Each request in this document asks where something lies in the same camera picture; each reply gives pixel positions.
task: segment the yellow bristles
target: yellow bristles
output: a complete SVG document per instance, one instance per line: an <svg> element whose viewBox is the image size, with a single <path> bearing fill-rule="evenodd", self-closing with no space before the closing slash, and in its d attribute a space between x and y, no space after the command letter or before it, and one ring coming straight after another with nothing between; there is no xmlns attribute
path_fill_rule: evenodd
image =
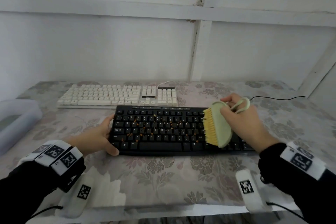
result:
<svg viewBox="0 0 336 224"><path fill-rule="evenodd" d="M205 141L209 144L218 146L215 125L213 124L211 109L208 108L204 112L204 130L205 130Z"/></svg>

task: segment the space bar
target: space bar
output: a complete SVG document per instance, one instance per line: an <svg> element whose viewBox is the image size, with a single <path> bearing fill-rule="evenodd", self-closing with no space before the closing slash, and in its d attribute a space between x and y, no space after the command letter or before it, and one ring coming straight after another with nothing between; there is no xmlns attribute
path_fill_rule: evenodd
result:
<svg viewBox="0 0 336 224"><path fill-rule="evenodd" d="M139 143L141 151L182 151L181 143Z"/></svg>

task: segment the black cable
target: black cable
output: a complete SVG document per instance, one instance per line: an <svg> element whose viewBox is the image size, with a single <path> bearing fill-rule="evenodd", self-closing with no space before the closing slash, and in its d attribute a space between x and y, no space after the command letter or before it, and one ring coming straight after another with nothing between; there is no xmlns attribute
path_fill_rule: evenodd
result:
<svg viewBox="0 0 336 224"><path fill-rule="evenodd" d="M305 98L306 96L298 96L298 97L294 97L294 98ZM270 98L270 97L263 97L263 96L255 96L253 98L250 99L250 101L254 98ZM292 100L294 98L289 98L289 99L283 99L283 98L270 98L270 99L275 99L275 100Z"/></svg>
<svg viewBox="0 0 336 224"><path fill-rule="evenodd" d="M43 209L42 211L39 211L38 213L35 213L32 217L30 217L29 219L27 219L27 221L30 220L30 219L32 219L32 218L34 218L34 217L36 217L40 213L43 213L43 212L45 212L47 210L54 209L54 208L55 209L63 209L63 206L55 205L55 206L51 206L51 207L48 207L46 209Z"/></svg>
<svg viewBox="0 0 336 224"><path fill-rule="evenodd" d="M267 205L276 205L276 206L279 206L279 207L281 207L281 208L287 210L288 212L290 212L290 213L296 215L297 217L303 219L304 221L306 221L302 216L298 215L298 214L295 213L294 211L289 210L288 208L286 208L286 207L284 207L284 206L282 206L282 205L278 205L278 204L276 204L276 203L272 203L272 202L266 202L266 204L267 204Z"/></svg>

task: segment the white container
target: white container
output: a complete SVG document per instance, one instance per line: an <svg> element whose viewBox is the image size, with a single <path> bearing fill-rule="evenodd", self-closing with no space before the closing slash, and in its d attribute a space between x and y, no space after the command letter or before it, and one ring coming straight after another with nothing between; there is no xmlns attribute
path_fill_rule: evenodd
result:
<svg viewBox="0 0 336 224"><path fill-rule="evenodd" d="M37 101L29 99L0 102L0 156L5 154L42 118Z"/></svg>

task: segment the table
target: table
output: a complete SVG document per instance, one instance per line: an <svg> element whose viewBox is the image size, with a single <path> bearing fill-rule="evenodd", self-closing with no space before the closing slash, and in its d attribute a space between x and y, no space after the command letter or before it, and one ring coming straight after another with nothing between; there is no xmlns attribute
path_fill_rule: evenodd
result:
<svg viewBox="0 0 336 224"><path fill-rule="evenodd" d="M37 100L43 117L1 157L0 178L8 175L20 158L43 142L77 135L100 124L106 116L115 112L114 109L57 109L57 99L72 84L153 86L159 83L39 82L18 99ZM288 99L298 96L294 89L280 81L169 82L165 86L176 87L180 107L206 107L232 92L248 98L268 96ZM294 141L326 162L331 171L336 171L334 117L305 98L283 101L258 97L251 103L257 107L260 118L273 136L283 142ZM244 203L235 172L248 168L259 173L258 159L258 155L112 157L105 152L97 152L86 157L85 165L86 171L95 167L101 175L109 175L112 181L121 180L120 192L126 194L125 209L186 205L218 205L240 209Z"/></svg>

